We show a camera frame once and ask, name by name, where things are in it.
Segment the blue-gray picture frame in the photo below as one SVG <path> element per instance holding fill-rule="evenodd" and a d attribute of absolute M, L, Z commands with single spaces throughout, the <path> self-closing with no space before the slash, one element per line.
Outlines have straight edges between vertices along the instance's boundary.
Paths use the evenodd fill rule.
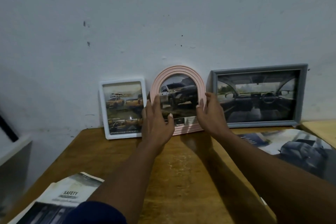
<path fill-rule="evenodd" d="M 296 91 L 296 105 L 293 112 L 293 117 L 290 120 L 270 120 L 270 121 L 247 121 L 247 122 L 228 122 L 229 128 L 250 128 L 250 127 L 273 127 L 273 126 L 295 126 L 299 125 L 301 121 L 303 97 L 305 92 L 305 83 L 308 70 L 308 64 L 292 64 L 292 65 L 279 65 L 279 66 L 264 66 L 264 67 L 251 67 L 251 68 L 238 68 L 238 69 L 224 69 L 212 70 L 212 92 L 217 95 L 218 89 L 218 76 L 232 75 L 254 72 L 276 72 L 276 71 L 292 71 L 298 70 L 299 77 L 297 80 Z"/>

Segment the side mirror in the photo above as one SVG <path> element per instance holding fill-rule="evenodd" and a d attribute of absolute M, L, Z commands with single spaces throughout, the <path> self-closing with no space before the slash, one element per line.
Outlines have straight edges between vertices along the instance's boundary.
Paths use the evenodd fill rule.
<path fill-rule="evenodd" d="M 233 98 L 233 93 L 226 94 L 225 98 Z"/>

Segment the pink arched picture frame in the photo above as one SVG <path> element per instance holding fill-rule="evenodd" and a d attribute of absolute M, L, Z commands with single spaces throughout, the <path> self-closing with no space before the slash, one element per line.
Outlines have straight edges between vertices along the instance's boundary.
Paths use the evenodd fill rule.
<path fill-rule="evenodd" d="M 196 84 L 197 87 L 197 95 L 198 95 L 198 102 L 200 102 L 201 99 L 203 99 L 204 104 L 206 104 L 206 96 L 205 96 L 205 85 L 200 77 L 200 75 L 194 70 L 187 66 L 172 66 L 168 67 L 165 70 L 163 70 L 154 80 L 153 85 L 150 89 L 150 100 L 153 102 L 154 98 L 157 94 L 160 92 L 160 87 L 162 83 L 170 76 L 175 74 L 184 74 L 189 76 Z M 190 124 L 190 125 L 181 125 L 178 127 L 175 127 L 175 135 L 181 135 L 196 131 L 203 130 L 198 122 Z"/>

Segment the person's arm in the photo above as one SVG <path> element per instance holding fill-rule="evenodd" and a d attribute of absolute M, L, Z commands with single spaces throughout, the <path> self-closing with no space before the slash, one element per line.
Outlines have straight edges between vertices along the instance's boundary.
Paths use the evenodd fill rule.
<path fill-rule="evenodd" d="M 233 134 L 217 96 L 206 95 L 208 107 L 197 106 L 199 124 L 223 146 L 279 223 L 336 222 L 336 187 Z"/>
<path fill-rule="evenodd" d="M 158 96 L 153 106 L 147 102 L 142 118 L 142 142 L 136 151 L 88 199 L 113 206 L 128 224 L 138 222 L 154 159 L 175 129 L 172 115 L 168 124 L 163 120 Z"/>

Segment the framed picture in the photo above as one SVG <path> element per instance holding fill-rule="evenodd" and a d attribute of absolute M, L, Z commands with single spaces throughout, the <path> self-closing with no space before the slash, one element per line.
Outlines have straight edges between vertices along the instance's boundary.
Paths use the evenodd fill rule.
<path fill-rule="evenodd" d="M 297 125 L 307 64 L 213 70 L 213 92 L 230 128 Z"/>
<path fill-rule="evenodd" d="M 154 80 L 150 99 L 160 95 L 162 115 L 167 120 L 174 116 L 175 132 L 180 135 L 201 131 L 196 119 L 196 105 L 203 99 L 206 103 L 205 86 L 200 75 L 186 66 L 172 66 L 163 70 Z"/>
<path fill-rule="evenodd" d="M 106 139 L 141 137 L 145 80 L 103 81 L 99 95 Z"/>

